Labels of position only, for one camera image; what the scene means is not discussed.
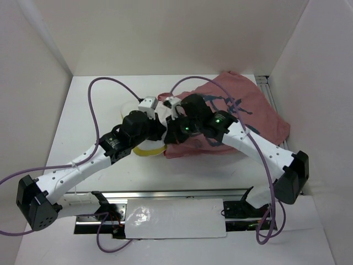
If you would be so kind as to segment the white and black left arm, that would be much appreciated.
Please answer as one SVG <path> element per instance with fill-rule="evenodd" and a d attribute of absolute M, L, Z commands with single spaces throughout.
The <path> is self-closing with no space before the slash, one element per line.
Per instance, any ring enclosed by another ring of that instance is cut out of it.
<path fill-rule="evenodd" d="M 92 157 L 80 155 L 50 174 L 36 179 L 30 175 L 21 178 L 16 204 L 31 229 L 40 231 L 50 226 L 65 208 L 59 199 L 74 186 L 130 155 L 144 141 L 161 140 L 166 130 L 164 118 L 149 118 L 146 113 L 133 110 L 122 124 L 113 127 L 88 150 Z"/>

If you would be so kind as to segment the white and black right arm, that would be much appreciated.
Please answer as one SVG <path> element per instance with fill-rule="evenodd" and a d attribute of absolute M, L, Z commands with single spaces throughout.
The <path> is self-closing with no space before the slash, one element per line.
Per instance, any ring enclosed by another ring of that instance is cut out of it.
<path fill-rule="evenodd" d="M 292 205 L 309 178 L 309 158 L 302 151 L 293 153 L 267 141 L 243 126 L 227 111 L 214 112 L 199 94 L 183 100 L 168 97 L 163 105 L 170 109 L 166 118 L 165 143 L 181 144 L 195 134 L 232 147 L 264 165 L 270 174 L 269 186 L 251 188 L 240 209 L 246 216 L 254 216 L 272 199 Z"/>

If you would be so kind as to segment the red and pink patterned pillowcase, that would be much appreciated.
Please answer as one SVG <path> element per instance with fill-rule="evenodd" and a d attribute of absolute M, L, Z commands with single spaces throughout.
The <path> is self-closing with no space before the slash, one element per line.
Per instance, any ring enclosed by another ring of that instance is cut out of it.
<path fill-rule="evenodd" d="M 287 123 L 270 105 L 262 91 L 248 78 L 235 73 L 224 72 L 213 79 L 233 97 L 241 112 L 246 127 L 275 145 L 283 143 L 290 134 Z M 226 93 L 213 83 L 207 82 L 193 91 L 185 91 L 177 97 L 184 99 L 190 94 L 200 94 L 214 111 L 225 110 L 237 116 L 236 110 Z M 195 135 L 182 144 L 169 144 L 164 152 L 166 158 L 178 158 L 201 154 L 224 155 L 237 152 L 203 135 Z"/>

